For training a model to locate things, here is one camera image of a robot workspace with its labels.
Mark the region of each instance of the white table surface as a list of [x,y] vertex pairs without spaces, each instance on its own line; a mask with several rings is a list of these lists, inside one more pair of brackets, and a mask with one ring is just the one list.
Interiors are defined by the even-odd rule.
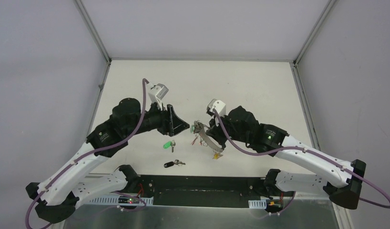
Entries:
[[[211,117],[206,114],[206,107],[216,98],[226,103],[227,113],[241,105],[260,123],[276,125],[311,145],[287,62],[112,61],[93,129],[109,118],[112,108],[122,99],[132,97],[142,102],[142,78],[166,85],[170,91],[163,103],[172,104],[178,117],[189,124],[194,120],[207,124]],[[213,160],[210,148],[191,145],[194,138],[189,130],[174,137],[156,130],[135,135],[127,147],[92,173],[111,173],[118,166],[129,164],[138,174],[148,175],[264,177],[271,168],[311,173],[275,157],[242,154],[229,142],[224,156]],[[176,142],[174,153],[171,148],[163,148],[170,140]],[[246,149],[244,143],[238,145]],[[186,165],[163,167],[175,159]]]

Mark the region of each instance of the metal enclosure frame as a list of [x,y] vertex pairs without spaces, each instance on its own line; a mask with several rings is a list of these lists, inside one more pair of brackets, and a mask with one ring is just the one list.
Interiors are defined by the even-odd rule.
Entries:
[[[104,59],[106,60],[107,62],[107,69],[104,73],[104,76],[103,76],[103,81],[99,86],[100,88],[100,93],[97,97],[97,100],[96,100],[96,106],[95,106],[95,109],[94,109],[94,112],[90,118],[90,127],[88,128],[87,130],[87,134],[89,134],[91,128],[92,128],[92,123],[94,121],[94,117],[95,117],[95,114],[97,112],[97,108],[98,108],[98,104],[99,104],[99,101],[100,101],[100,98],[101,98],[101,95],[102,95],[102,91],[103,91],[103,86],[106,82],[106,78],[107,78],[107,75],[108,75],[108,72],[109,72],[109,69],[110,69],[110,66],[111,66],[111,62],[112,62],[112,57],[109,56],[108,52],[107,52],[107,49],[106,47],[104,46],[101,38],[100,38],[100,35],[98,34],[98,31],[96,30],[95,28],[95,25],[93,24],[91,18],[90,18],[90,15],[89,13],[87,12],[82,0],[74,0],[75,2],[75,5],[78,9],[78,11],[80,12],[81,16],[82,16],[82,19],[85,23],[85,25],[87,26],[87,29],[90,31],[93,39],[95,40],[95,43],[96,45],[98,46],[98,49],[101,51],[102,55],[104,56]],[[320,31],[321,27],[323,26],[323,23],[324,21],[326,20],[326,18],[328,17],[328,15],[331,13],[331,10],[334,8],[334,6],[337,4],[338,0],[328,0],[325,8],[323,9],[320,17],[318,18],[317,22],[315,23],[314,27],[312,28],[310,34],[308,35],[308,38],[306,39],[306,41],[304,42],[303,44],[303,47],[301,48],[301,50],[299,51],[298,53],[298,56],[295,60],[293,61],[289,61],[289,60],[282,60],[283,62],[289,62],[290,64],[290,68],[292,70],[292,73],[293,73],[293,76],[294,76],[294,80],[295,80],[295,86],[297,88],[297,92],[298,92],[298,95],[299,95],[299,100],[300,100],[300,103],[302,105],[302,110],[303,110],[303,113],[304,113],[304,117],[305,117],[305,121],[306,121],[306,124],[308,126],[308,132],[309,132],[309,135],[310,135],[310,140],[312,142],[312,145],[314,148],[316,149],[319,149],[320,150],[320,144],[318,142],[318,138],[316,136],[316,131],[315,131],[315,128],[314,128],[314,123],[313,123],[313,120],[312,120],[312,117],[311,117],[311,114],[310,114],[310,108],[309,108],[309,102],[308,102],[308,98],[305,94],[305,91],[304,91],[304,86],[303,86],[303,80],[302,80],[302,77],[300,77],[299,73],[298,73],[298,64],[300,62],[300,60],[303,58],[304,54],[306,53],[308,47],[311,45],[312,42],[314,42],[314,38],[316,37],[316,35],[318,34],[318,32]],[[123,60],[160,60],[160,59],[123,59]],[[163,60],[202,60],[202,61],[258,61],[258,62],[264,62],[264,60],[236,60],[236,59],[232,59],[232,60],[216,60],[216,59],[174,59],[174,58],[163,58]],[[337,217],[337,221],[339,223],[339,228],[340,229],[353,229],[353,224],[352,224],[352,220],[350,218],[350,214],[349,214],[349,211],[345,208],[342,208],[342,207],[339,207],[335,204],[333,204],[334,206],[334,211],[335,211],[335,214],[336,214],[336,217]],[[64,222],[61,222],[61,223],[58,223],[58,224],[55,224],[52,226],[53,229],[61,229],[63,228],[63,225],[64,225]]]

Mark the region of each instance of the black key fob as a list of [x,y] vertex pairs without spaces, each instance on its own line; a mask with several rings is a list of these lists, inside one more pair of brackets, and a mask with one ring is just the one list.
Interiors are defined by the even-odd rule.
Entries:
[[164,168],[168,168],[174,165],[174,161],[170,161],[164,164]]

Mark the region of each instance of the green key fob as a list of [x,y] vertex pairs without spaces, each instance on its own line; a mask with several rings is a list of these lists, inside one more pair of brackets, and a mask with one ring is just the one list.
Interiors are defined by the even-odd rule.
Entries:
[[163,148],[164,149],[167,149],[168,147],[171,146],[171,141],[167,142],[166,144],[164,144]]

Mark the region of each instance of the gray wall panel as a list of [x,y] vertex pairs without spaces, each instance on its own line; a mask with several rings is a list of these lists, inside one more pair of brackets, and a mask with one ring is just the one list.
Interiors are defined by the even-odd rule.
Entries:
[[0,1],[0,228],[84,141],[105,67],[73,1]]
[[[339,1],[299,64],[323,151],[365,161],[390,194],[390,0]],[[382,203],[364,185],[361,196]],[[355,228],[390,228],[390,210],[361,202]]]
[[115,58],[293,60],[328,0],[84,0]]

